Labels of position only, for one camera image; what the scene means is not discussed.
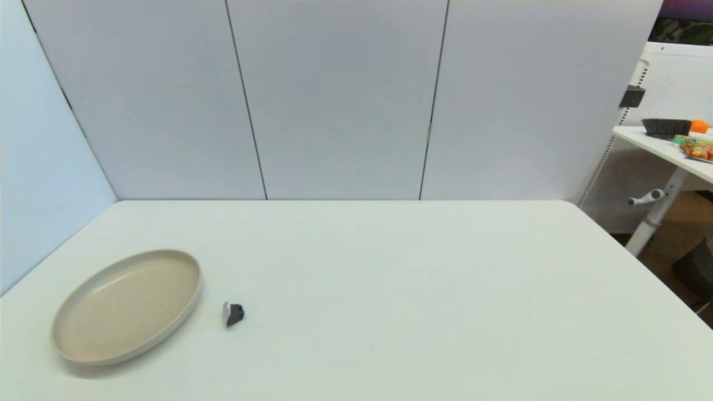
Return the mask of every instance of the panel seam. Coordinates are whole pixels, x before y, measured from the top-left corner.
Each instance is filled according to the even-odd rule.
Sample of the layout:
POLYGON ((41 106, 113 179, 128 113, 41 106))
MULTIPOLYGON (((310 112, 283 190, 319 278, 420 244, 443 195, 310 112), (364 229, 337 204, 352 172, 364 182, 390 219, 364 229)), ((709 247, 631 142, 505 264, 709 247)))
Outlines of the panel seam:
POLYGON ((62 96, 64 96, 64 100, 67 102, 69 111, 72 113, 72 117, 74 117, 74 122, 76 122, 77 127, 79 127, 79 132, 82 133, 82 136, 84 137, 84 141, 86 142, 87 146, 89 147, 89 151, 92 153, 92 156, 94 156, 94 160, 96 160, 96 164, 97 164, 97 166, 99 166, 99 170, 101 170, 101 173, 104 175, 104 179, 106 180, 106 183, 109 185, 109 188, 111 189, 111 191, 114 192, 114 197, 116 198, 116 202, 123 201, 123 199, 119 196, 119 193, 116 192, 116 188, 114 188, 114 185, 111 183, 111 180, 109 179, 109 175, 107 175, 106 169, 101 164, 99 157, 96 155, 96 151, 94 150, 94 147, 91 145, 91 142, 89 141, 89 138, 87 137, 86 132, 84 132, 84 127, 82 126, 82 123, 79 122, 79 118, 77 117, 77 114, 74 111, 72 104, 69 103, 69 97, 67 97, 67 93, 64 91, 64 88, 62 87, 62 83, 59 81, 59 77, 57 76, 57 73, 54 71, 54 66, 52 66, 52 62, 50 61, 49 56, 47 55, 47 51, 45 50, 44 45, 42 44, 42 40, 40 39, 40 36, 37 33, 35 24, 32 21, 32 17, 30 16, 30 11, 27 9, 27 6, 25 5, 25 0, 21 0, 21 3, 22 3, 22 7, 25 9, 25 15, 27 15, 27 19, 30 21, 30 25, 32 26, 32 29, 35 31, 35 38, 37 38, 37 43, 40 45, 42 54, 45 56, 45 60, 47 61, 49 70, 52 71, 52 76, 54 77, 54 81, 57 83, 57 86, 59 86, 59 90, 62 92, 62 96))
POLYGON ((443 18, 443 33, 441 35, 441 50, 438 53, 438 67, 436 68, 436 82, 434 84, 434 99, 431 102, 431 119, 429 120, 429 133, 426 136, 426 153, 424 154, 424 169, 421 172, 421 188, 419 189, 419 201, 424 194, 424 179, 426 178, 426 162, 429 159, 429 145, 431 144, 431 129, 434 126, 434 111, 436 110, 436 93, 438 92, 438 78, 441 75, 441 59, 443 58, 443 43, 446 41, 446 25, 448 24, 448 9, 451 7, 451 0, 446 1, 446 15, 443 18))
POLYGON ((255 127, 252 125, 252 114, 250 114, 250 105, 247 102, 247 90, 245 89, 245 80, 242 78, 242 68, 240 67, 240 57, 237 55, 237 43, 235 40, 235 32, 232 29, 232 19, 230 18, 230 8, 227 5, 227 0, 225 2, 225 13, 227 14, 227 24, 230 27, 230 37, 232 38, 232 47, 235 50, 235 60, 237 62, 237 72, 240 75, 240 85, 242 86, 242 96, 245 99, 245 108, 247 109, 247 120, 250 122, 250 132, 252 133, 252 144, 255 145, 255 157, 257 158, 257 168, 260 170, 260 180, 262 181, 262 190, 265 193, 265 200, 269 200, 267 197, 267 186, 265 185, 265 176, 262 174, 262 164, 260 163, 260 152, 257 151, 257 139, 255 138, 255 127))

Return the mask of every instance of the pegboard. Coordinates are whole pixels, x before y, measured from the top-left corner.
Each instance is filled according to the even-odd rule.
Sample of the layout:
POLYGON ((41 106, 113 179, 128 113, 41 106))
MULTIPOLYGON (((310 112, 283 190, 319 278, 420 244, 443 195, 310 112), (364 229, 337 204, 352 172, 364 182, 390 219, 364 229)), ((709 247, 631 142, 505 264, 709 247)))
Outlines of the pegboard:
MULTIPOLYGON (((622 110, 620 126, 641 126, 643 118, 700 118, 713 124, 713 47, 648 43, 630 83, 646 94, 639 107, 622 110)), ((579 206, 606 231, 632 233, 652 205, 632 207, 626 200, 662 188, 674 170, 673 164, 612 136, 579 206)))
POLYGON ((580 208, 609 233, 631 233, 653 204, 629 206, 627 199, 663 188, 675 169, 662 158, 612 136, 580 208))
POLYGON ((621 126, 641 126, 644 118, 713 124, 713 46, 648 43, 630 83, 646 94, 639 107, 622 111, 621 126))

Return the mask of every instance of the white table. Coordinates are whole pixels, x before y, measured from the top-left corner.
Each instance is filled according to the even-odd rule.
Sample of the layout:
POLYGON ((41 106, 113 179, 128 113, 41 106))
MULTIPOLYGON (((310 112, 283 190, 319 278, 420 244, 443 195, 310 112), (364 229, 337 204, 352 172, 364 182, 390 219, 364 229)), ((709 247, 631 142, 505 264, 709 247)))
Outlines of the white table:
POLYGON ((639 224, 634 235, 626 245, 626 248, 633 254, 639 255, 646 246, 652 235, 661 225, 661 220, 666 212, 671 208, 676 197, 681 191, 686 178, 693 174, 709 183, 713 183, 713 164, 688 159, 680 149, 675 147, 670 141, 646 136, 644 127, 616 127, 614 134, 633 145, 640 147, 660 158, 676 165, 676 171, 666 184, 664 191, 666 196, 657 201, 647 214, 646 218, 639 224))
POLYGON ((1 299, 0 399, 702 400, 713 331, 562 201, 125 201, 1 299), (60 302, 176 248, 203 294, 156 349, 79 369, 60 302), (226 300, 246 318, 221 323, 226 300))

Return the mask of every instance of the white wall panel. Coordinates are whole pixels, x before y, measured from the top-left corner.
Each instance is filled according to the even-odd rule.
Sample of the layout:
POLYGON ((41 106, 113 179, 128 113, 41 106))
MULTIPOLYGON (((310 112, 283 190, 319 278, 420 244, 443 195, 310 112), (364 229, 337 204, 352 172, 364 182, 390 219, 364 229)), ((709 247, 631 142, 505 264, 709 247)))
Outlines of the white wall panel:
POLYGON ((26 0, 120 198, 264 198, 222 0, 26 0))
POLYGON ((2 1, 0 36, 0 293, 5 293, 116 197, 20 0, 2 1))
POLYGON ((228 0, 268 198, 417 199, 446 0, 228 0))
POLYGON ((451 0, 424 199, 574 200, 660 0, 451 0))

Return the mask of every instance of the ceramic plate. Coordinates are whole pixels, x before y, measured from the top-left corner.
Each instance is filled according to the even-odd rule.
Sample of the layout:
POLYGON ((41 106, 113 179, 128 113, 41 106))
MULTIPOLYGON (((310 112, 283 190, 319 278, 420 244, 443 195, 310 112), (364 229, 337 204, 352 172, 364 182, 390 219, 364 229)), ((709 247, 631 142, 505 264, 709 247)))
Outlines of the ceramic plate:
POLYGON ((81 365, 111 365, 168 337, 200 296, 198 262, 177 250, 131 256, 96 273, 57 311, 55 351, 81 365))

